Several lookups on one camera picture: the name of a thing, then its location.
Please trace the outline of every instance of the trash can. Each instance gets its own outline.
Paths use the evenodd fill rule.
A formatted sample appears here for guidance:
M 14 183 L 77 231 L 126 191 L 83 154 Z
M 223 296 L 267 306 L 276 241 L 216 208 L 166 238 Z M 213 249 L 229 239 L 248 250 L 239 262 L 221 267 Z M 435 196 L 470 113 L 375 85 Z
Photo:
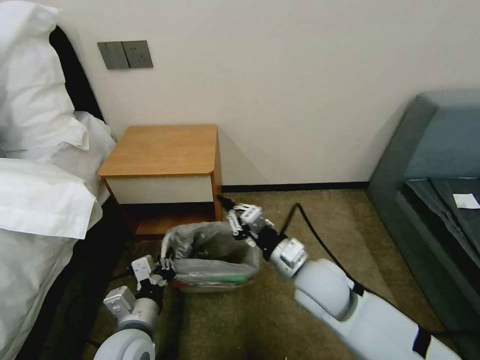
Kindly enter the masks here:
M 185 293 L 228 292 L 252 281 L 261 251 L 235 240 L 228 222 L 179 225 L 165 234 L 174 250 L 173 285 Z

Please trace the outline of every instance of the baseboard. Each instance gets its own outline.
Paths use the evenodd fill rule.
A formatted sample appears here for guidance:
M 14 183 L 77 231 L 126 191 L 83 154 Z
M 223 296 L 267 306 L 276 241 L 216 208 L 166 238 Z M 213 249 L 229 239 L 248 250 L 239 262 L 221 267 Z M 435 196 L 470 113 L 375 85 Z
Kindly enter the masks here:
M 339 190 L 339 189 L 366 189 L 369 181 L 350 182 L 314 182 L 302 184 L 270 184 L 270 185 L 223 185 L 224 193 L 255 193 L 255 192 L 288 192 L 300 190 Z

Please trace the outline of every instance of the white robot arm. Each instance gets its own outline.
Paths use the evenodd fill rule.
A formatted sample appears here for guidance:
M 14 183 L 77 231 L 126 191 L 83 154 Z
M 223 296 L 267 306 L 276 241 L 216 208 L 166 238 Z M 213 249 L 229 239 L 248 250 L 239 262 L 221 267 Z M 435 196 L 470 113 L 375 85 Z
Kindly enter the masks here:
M 460 357 L 380 296 L 327 259 L 308 261 L 304 245 L 280 235 L 260 207 L 220 197 L 237 240 L 255 243 L 285 279 L 295 299 L 327 324 L 359 359 L 459 360 Z
M 121 286 L 103 300 L 117 319 L 117 329 L 100 346 L 94 360 L 155 359 L 153 333 L 162 311 L 165 286 L 175 277 L 173 260 L 163 255 L 158 263 L 150 255 L 131 263 L 137 280 L 136 297 L 127 286 Z

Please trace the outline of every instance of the white drawer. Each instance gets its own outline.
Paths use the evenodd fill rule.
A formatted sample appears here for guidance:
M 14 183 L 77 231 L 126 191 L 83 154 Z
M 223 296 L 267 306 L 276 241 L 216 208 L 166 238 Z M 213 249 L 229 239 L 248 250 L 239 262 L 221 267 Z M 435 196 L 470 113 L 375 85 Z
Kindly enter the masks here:
M 120 204 L 212 202 L 210 176 L 118 177 L 106 180 Z

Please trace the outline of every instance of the gray sofa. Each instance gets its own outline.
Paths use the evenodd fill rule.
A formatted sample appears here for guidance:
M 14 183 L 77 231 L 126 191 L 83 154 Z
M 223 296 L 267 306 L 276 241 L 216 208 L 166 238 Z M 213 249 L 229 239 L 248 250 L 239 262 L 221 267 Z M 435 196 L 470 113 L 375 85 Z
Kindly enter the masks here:
M 407 107 L 367 189 L 448 330 L 480 331 L 480 210 L 460 211 L 452 197 L 479 199 L 478 177 L 480 91 L 432 91 Z M 480 359 L 478 335 L 453 341 L 464 360 Z

